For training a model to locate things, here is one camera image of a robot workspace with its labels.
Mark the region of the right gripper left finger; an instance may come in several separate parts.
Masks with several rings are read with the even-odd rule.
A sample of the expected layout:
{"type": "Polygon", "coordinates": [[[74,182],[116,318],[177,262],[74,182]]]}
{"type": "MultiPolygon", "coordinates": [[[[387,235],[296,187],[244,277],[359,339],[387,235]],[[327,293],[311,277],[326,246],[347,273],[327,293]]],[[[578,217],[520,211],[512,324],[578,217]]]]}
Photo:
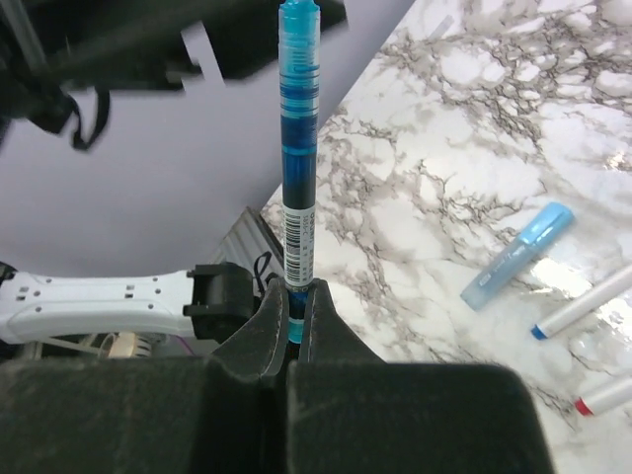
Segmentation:
{"type": "Polygon", "coordinates": [[[1,368],[5,473],[281,473],[258,362],[53,359],[1,368]]]}

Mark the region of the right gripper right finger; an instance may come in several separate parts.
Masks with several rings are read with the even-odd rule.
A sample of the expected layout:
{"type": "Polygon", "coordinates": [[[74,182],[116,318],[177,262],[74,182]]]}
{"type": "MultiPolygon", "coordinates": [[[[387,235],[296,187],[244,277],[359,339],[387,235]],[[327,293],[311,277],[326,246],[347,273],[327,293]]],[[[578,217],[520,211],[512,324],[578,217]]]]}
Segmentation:
{"type": "Polygon", "coordinates": [[[496,365],[291,367],[289,473],[551,473],[521,379],[496,365]]]}

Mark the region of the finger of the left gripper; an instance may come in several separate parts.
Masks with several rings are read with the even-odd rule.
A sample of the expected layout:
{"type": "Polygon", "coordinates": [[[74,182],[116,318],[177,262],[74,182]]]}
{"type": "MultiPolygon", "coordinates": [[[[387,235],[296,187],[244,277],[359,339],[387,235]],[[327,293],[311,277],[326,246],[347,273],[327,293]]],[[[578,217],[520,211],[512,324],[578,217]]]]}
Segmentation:
{"type": "Polygon", "coordinates": [[[282,279],[273,279],[254,316],[211,358],[231,377],[255,383],[285,379],[288,345],[288,295],[282,279]]]}
{"type": "Polygon", "coordinates": [[[298,361],[383,363],[338,314],[323,279],[314,279],[308,292],[298,361]]]}

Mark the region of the white pen red tip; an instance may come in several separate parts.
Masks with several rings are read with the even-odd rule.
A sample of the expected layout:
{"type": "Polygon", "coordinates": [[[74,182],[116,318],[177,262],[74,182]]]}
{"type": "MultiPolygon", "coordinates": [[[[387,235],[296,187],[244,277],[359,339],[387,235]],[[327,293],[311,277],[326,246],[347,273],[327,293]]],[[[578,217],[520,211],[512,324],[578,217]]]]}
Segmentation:
{"type": "Polygon", "coordinates": [[[574,407],[584,417],[600,415],[629,402],[631,391],[631,376],[623,375],[585,393],[574,402],[574,407]]]}

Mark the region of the white pen blue tip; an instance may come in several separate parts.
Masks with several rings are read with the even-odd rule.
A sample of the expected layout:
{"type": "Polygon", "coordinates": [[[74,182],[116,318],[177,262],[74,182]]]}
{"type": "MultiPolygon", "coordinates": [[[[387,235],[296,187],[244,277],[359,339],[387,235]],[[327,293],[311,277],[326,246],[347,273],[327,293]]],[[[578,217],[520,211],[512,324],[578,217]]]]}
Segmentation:
{"type": "Polygon", "coordinates": [[[631,266],[628,265],[542,319],[530,333],[538,341],[552,338],[630,287],[631,266]]]}

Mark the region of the thin teal blue pen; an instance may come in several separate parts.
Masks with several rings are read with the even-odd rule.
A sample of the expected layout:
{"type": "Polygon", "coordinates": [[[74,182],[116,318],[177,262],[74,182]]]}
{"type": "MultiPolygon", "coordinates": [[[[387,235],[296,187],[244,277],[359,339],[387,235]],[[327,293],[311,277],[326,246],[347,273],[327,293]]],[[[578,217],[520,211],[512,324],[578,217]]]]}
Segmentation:
{"type": "Polygon", "coordinates": [[[289,293],[288,339],[300,344],[314,278],[321,10],[314,1],[278,9],[283,271],[289,293]]]}

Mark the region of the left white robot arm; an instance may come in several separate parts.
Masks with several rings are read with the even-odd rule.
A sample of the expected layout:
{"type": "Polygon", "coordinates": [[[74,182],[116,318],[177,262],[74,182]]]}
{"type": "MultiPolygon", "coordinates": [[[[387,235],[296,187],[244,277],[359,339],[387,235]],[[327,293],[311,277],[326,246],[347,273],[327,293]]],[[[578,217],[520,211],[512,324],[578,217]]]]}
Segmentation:
{"type": "Polygon", "coordinates": [[[300,306],[274,279],[261,296],[235,264],[141,277],[60,277],[1,271],[1,340],[26,346],[88,334],[214,341],[226,377],[274,384],[293,364],[369,367],[379,357],[343,321],[329,286],[316,280],[300,306]]]}

